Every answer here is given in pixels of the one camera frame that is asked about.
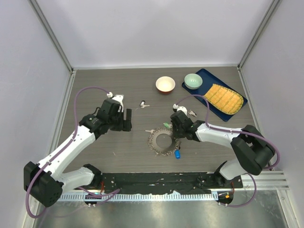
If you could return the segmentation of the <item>metal key organizer disc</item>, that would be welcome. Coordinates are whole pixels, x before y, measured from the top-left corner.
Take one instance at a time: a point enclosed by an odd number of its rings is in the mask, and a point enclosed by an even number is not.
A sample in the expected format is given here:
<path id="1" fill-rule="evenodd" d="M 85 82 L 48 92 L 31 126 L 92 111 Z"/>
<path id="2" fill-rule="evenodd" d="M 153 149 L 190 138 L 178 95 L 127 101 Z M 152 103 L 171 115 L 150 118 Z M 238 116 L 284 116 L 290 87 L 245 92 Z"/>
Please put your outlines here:
<path id="1" fill-rule="evenodd" d="M 172 128 L 158 127 L 153 130 L 153 133 L 149 133 L 147 143 L 156 155 L 171 156 L 179 149 L 181 141 L 173 137 Z"/>

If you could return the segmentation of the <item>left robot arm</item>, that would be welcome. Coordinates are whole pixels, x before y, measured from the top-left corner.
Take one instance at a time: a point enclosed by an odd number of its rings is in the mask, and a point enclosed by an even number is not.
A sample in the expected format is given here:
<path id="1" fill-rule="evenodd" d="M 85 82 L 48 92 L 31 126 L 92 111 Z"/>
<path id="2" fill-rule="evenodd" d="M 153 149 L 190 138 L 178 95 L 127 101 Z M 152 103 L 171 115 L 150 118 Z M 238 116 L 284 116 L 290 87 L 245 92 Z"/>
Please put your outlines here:
<path id="1" fill-rule="evenodd" d="M 46 208 L 55 204 L 63 193 L 86 187 L 97 189 L 101 184 L 101 171 L 91 164 L 64 173 L 66 167 L 86 147 L 101 135 L 111 131 L 129 132 L 132 128 L 132 111 L 124 110 L 123 95 L 107 98 L 97 114 L 88 114 L 77 129 L 50 155 L 24 167 L 24 189 Z"/>

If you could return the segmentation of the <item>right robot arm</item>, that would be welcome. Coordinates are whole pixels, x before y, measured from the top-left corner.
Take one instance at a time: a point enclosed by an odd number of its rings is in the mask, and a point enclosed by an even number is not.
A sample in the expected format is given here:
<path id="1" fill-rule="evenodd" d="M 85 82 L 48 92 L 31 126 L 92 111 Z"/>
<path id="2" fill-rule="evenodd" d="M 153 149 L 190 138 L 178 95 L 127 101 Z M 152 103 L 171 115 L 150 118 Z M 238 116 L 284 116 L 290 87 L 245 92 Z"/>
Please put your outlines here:
<path id="1" fill-rule="evenodd" d="M 259 175 L 276 154 L 275 146 L 252 125 L 226 128 L 197 120 L 183 111 L 171 115 L 173 137 L 197 142 L 215 143 L 233 150 L 236 158 L 223 162 L 214 172 L 214 183 L 224 188 L 243 174 Z"/>

